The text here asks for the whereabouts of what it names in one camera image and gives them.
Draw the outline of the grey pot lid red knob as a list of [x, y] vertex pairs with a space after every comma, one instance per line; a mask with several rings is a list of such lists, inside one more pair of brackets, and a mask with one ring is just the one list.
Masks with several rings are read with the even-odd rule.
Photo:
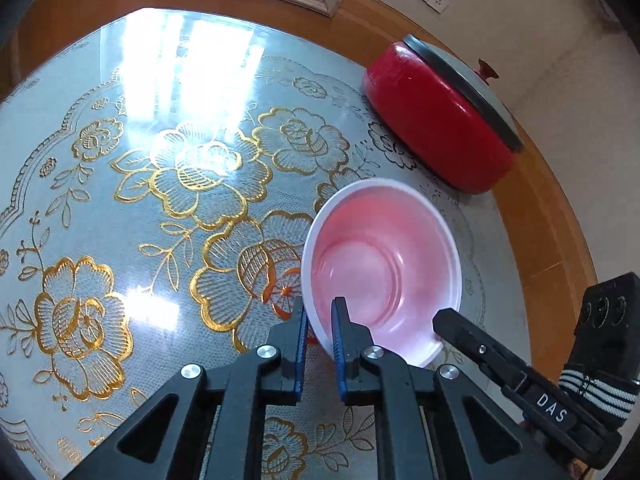
[[449, 52], [416, 36], [405, 36], [404, 44], [475, 107], [511, 152], [518, 153], [524, 148], [512, 114], [479, 73]]

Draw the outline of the floral plastic tablecloth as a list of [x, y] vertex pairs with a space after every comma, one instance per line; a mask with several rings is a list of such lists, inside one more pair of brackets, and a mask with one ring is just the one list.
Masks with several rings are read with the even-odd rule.
[[363, 68], [251, 22], [143, 9], [1, 107], [1, 433], [61, 479], [189, 362], [226, 364], [291, 312], [340, 188], [420, 191], [456, 240], [462, 313], [530, 355], [494, 198], [450, 190], [382, 127]]

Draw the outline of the red electric cooking pot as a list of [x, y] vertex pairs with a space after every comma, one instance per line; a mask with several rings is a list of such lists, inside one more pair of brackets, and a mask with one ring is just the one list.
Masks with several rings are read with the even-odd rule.
[[[485, 62], [485, 81], [497, 73]], [[491, 190], [514, 166], [511, 152], [464, 96], [400, 40], [366, 70], [362, 90], [382, 122], [452, 188]]]

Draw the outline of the black tracker with striped band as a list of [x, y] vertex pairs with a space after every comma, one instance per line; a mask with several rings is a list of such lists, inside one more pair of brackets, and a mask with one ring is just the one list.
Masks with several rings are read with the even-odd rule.
[[639, 397], [639, 277], [588, 287], [559, 386], [608, 429], [623, 426]]

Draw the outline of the red plastic bowl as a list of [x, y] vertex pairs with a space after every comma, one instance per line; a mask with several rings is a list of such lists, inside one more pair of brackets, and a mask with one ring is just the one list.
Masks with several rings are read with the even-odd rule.
[[372, 178], [346, 185], [317, 212], [300, 284], [325, 352], [333, 346], [331, 302], [343, 297], [376, 344], [424, 367], [442, 350], [433, 318], [460, 308], [463, 280], [456, 242], [435, 206], [405, 183]]

